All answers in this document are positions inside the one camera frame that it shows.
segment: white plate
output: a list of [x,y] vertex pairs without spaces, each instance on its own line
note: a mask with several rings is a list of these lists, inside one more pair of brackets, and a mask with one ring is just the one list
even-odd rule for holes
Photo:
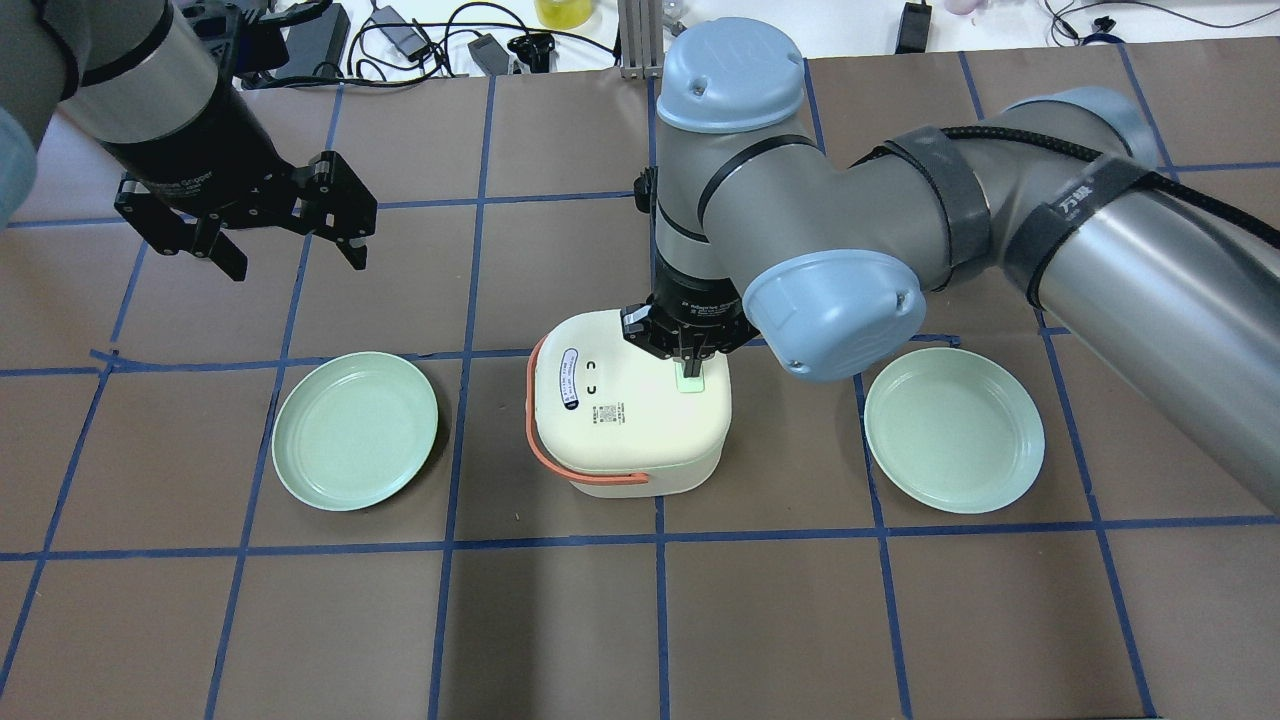
[[1018,500],[1044,460],[1027,389],[980,355],[947,347],[890,363],[867,393],[867,442],[902,492],[950,512]]
[[285,489],[321,510],[387,500],[422,468],[439,410],[402,357],[356,352],[312,370],[280,407],[271,462]]

